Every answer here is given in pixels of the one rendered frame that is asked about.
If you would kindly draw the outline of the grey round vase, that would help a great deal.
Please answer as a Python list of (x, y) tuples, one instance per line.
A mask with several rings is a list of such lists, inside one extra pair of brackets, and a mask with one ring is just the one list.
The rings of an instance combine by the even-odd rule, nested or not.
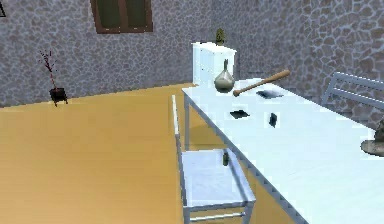
[(214, 86), (219, 93), (230, 92), (235, 84), (235, 80), (228, 71), (228, 60), (223, 63), (223, 71), (215, 78)]

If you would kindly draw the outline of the white cupboard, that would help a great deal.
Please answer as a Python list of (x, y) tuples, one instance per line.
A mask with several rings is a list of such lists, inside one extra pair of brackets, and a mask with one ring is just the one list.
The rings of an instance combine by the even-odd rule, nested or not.
[(213, 88), (215, 78), (224, 69), (225, 60), (228, 60), (227, 70), (233, 74), (236, 50), (213, 42), (195, 42), (192, 47), (194, 84)]

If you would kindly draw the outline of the white table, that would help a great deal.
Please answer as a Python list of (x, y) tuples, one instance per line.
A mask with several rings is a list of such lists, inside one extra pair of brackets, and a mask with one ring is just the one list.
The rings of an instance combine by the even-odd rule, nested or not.
[[(257, 91), (282, 97), (264, 99)], [(384, 224), (384, 158), (361, 143), (372, 129), (273, 84), (238, 97), (189, 87), (193, 107), (296, 224)], [(234, 119), (232, 111), (248, 117)], [(269, 124), (270, 114), (277, 124)]]

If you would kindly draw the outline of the dark grey flat object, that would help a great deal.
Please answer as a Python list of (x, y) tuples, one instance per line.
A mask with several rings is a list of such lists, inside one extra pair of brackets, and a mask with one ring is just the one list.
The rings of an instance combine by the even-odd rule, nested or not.
[(282, 97), (281, 93), (272, 91), (272, 90), (257, 91), (256, 94), (264, 99), (273, 99), (273, 98)]

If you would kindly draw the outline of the grey brimmed hat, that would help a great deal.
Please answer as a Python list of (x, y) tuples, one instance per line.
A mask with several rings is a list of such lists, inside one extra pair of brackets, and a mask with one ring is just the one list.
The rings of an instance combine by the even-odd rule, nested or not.
[(374, 139), (363, 141), (360, 148), (367, 154), (384, 157), (384, 119), (379, 122)]

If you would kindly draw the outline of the small green plant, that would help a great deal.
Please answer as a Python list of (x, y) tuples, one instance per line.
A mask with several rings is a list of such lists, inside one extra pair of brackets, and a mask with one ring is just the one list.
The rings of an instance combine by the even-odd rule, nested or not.
[(216, 31), (215, 43), (218, 46), (222, 46), (225, 42), (225, 33), (222, 28), (218, 28)]

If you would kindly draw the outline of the brown framed window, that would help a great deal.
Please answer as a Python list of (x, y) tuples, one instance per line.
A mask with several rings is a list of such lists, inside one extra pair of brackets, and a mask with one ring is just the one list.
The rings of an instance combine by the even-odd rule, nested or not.
[(98, 34), (153, 31), (151, 0), (90, 0)]

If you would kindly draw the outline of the red twig plant black pot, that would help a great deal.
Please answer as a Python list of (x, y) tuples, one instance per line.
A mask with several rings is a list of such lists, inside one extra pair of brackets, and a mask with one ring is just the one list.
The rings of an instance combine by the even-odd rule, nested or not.
[(49, 90), (51, 100), (54, 103), (54, 106), (57, 106), (58, 102), (63, 101), (65, 104), (68, 103), (68, 98), (63, 87), (58, 87), (55, 82), (54, 77), (54, 65), (55, 62), (52, 60), (52, 51), (40, 51), (39, 52), (41, 59), (39, 62), (48, 70), (49, 79), (53, 85), (53, 88)]

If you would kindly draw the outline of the wooden baseball bat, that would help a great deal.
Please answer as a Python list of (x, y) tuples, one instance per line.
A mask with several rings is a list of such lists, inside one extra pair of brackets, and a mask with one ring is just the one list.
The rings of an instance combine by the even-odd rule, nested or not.
[(277, 80), (280, 80), (282, 78), (285, 78), (287, 76), (290, 75), (290, 71), (289, 70), (283, 70), (279, 73), (276, 73), (266, 79), (263, 79), (262, 81), (258, 82), (258, 83), (255, 83), (255, 84), (252, 84), (252, 85), (249, 85), (247, 87), (244, 87), (242, 89), (239, 89), (239, 90), (234, 90), (233, 91), (233, 96), (234, 97), (238, 97), (241, 93), (244, 93), (246, 91), (249, 91), (249, 90), (252, 90), (256, 87), (259, 87), (261, 85), (264, 85), (264, 84), (268, 84), (268, 83), (272, 83), (274, 81), (277, 81)]

